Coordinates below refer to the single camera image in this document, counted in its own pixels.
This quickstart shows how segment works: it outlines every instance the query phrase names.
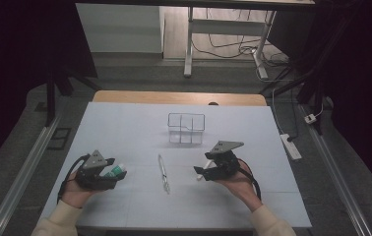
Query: beige sleeve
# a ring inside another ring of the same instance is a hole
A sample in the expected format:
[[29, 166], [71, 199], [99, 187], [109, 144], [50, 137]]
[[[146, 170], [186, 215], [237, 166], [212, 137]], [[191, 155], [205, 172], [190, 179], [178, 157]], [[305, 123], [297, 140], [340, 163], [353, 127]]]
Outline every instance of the beige sleeve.
[[295, 236], [292, 227], [284, 220], [278, 219], [266, 206], [262, 205], [250, 216], [259, 236]]
[[31, 236], [77, 236], [76, 222], [81, 213], [80, 208], [74, 208], [60, 201], [50, 217], [38, 222]]

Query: wall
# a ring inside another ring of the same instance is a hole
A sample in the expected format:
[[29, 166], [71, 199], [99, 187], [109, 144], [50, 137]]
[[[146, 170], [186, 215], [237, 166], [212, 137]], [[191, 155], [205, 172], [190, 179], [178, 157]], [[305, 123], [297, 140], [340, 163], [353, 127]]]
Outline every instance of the wall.
[[161, 7], [77, 4], [91, 52], [162, 52]]

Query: white power strip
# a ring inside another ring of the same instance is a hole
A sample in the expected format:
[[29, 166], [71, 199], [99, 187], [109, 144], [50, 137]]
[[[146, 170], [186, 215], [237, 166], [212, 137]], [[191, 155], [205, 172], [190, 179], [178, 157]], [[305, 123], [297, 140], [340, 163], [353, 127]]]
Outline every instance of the white power strip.
[[284, 147], [287, 150], [287, 153], [290, 155], [290, 158], [292, 160], [298, 160], [301, 159], [302, 156], [299, 153], [299, 150], [297, 150], [296, 146], [292, 141], [288, 141], [287, 138], [289, 138], [288, 134], [280, 135], [281, 140], [283, 141]]

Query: hand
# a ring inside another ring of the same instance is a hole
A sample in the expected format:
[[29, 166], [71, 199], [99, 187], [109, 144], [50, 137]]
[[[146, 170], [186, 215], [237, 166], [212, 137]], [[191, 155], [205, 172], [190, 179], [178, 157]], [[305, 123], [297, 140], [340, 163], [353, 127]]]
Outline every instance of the hand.
[[[242, 169], [251, 173], [250, 168], [244, 163], [244, 161], [239, 160], [239, 163]], [[263, 205], [254, 191], [253, 183], [251, 183], [251, 180], [241, 172], [237, 172], [234, 176], [226, 180], [216, 180], [216, 182], [225, 186], [229, 192], [240, 199], [251, 210], [251, 212]]]
[[82, 189], [75, 181], [75, 177], [76, 172], [69, 176], [61, 201], [72, 207], [82, 208], [92, 195], [102, 191]]

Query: gray floor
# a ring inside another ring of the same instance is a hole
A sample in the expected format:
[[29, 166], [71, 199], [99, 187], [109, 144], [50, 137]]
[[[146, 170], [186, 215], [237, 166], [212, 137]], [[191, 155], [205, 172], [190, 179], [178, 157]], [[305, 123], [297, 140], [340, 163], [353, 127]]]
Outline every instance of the gray floor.
[[[245, 60], [195, 60], [192, 78], [183, 78], [183, 62], [162, 60], [154, 57], [114, 57], [96, 54], [94, 61], [98, 79], [93, 80], [104, 89], [168, 90], [198, 92], [259, 93], [267, 83], [257, 79], [254, 62]], [[274, 78], [282, 68], [268, 68]], [[67, 140], [50, 141], [49, 148], [32, 176], [4, 235], [29, 235], [38, 221], [42, 208], [73, 138], [80, 120], [94, 92], [76, 80], [71, 80], [75, 91], [69, 100], [58, 128], [69, 132]], [[299, 88], [275, 98], [275, 108], [281, 128], [291, 135], [296, 134], [292, 104], [295, 106], [298, 138], [294, 140], [303, 159], [290, 161], [303, 201], [313, 227], [296, 229], [298, 235], [357, 235], [333, 181], [308, 131], [308, 126], [291, 99]], [[28, 104], [9, 139], [0, 149], [0, 204], [26, 160], [39, 132], [45, 123], [45, 87], [33, 89], [28, 95]], [[332, 106], [325, 102], [322, 127], [324, 139], [340, 166], [341, 172], [354, 194], [372, 229], [372, 174], [339, 132], [330, 116]], [[107, 232], [107, 235], [144, 235], [138, 231]], [[215, 235], [211, 232], [147, 232], [148, 235]]]

